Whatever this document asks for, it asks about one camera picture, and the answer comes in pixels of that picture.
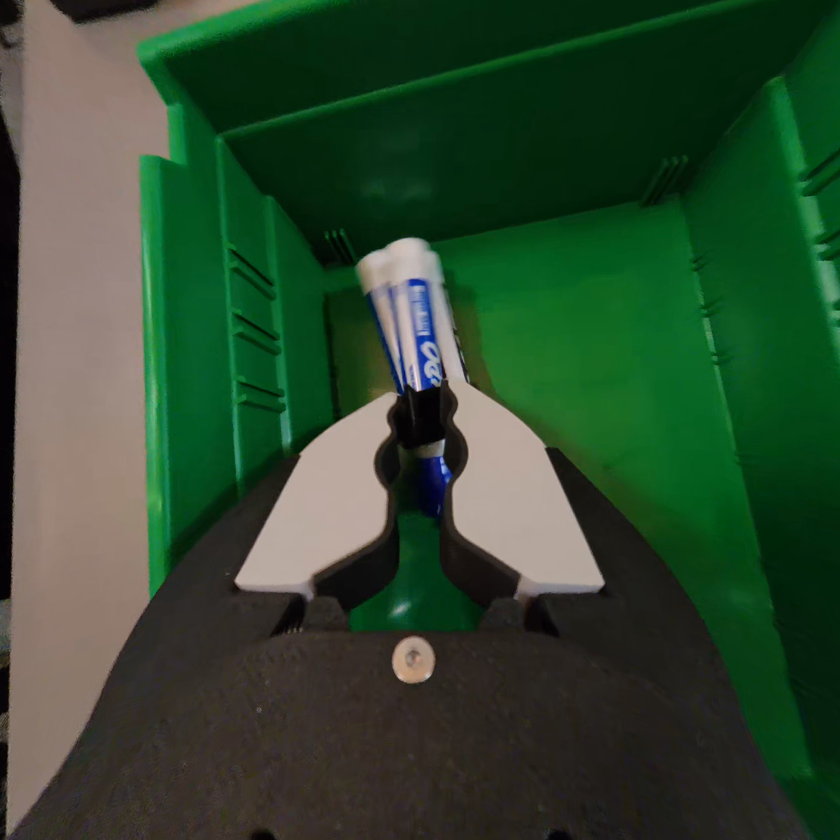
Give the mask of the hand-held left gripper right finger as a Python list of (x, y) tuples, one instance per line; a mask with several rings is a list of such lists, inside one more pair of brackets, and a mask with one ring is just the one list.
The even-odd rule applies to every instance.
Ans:
[(482, 607), (593, 594), (604, 578), (541, 438), (470, 384), (444, 384), (446, 577)]

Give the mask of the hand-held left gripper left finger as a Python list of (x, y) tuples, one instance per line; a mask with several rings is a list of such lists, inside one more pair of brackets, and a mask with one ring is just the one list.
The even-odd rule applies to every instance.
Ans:
[(240, 591), (356, 607), (394, 579), (397, 404), (397, 394), (383, 394), (302, 450), (235, 578)]

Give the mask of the green plastic bin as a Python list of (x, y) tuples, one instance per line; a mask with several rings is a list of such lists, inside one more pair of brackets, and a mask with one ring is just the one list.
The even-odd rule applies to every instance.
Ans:
[(393, 388), (425, 239), (469, 378), (681, 583), (838, 838), (838, 2), (261, 2), (142, 40), (150, 594)]

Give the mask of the grey desk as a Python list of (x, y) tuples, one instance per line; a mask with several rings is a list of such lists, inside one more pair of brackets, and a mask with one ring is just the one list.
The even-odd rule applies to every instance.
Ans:
[(169, 143), (135, 47), (162, 22), (24, 13), (10, 826), (149, 600), (140, 157)]

